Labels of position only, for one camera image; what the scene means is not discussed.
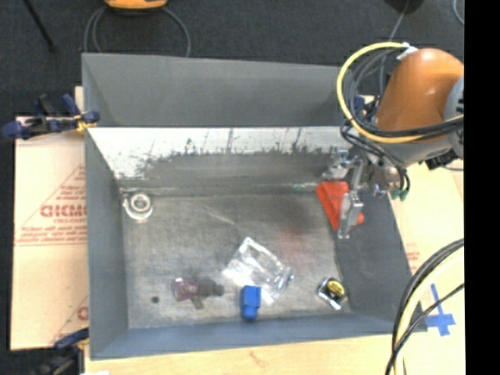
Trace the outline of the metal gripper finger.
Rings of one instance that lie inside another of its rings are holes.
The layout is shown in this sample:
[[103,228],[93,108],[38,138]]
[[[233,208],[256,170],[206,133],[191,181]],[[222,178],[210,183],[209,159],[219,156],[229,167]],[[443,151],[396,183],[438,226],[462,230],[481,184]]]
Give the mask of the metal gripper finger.
[[356,191],[344,194],[341,200],[339,225],[337,236],[339,239],[350,237],[351,230],[363,220],[360,219],[363,210],[363,202]]
[[344,180],[350,170],[349,150],[338,148],[331,157],[331,162],[322,174],[324,180]]

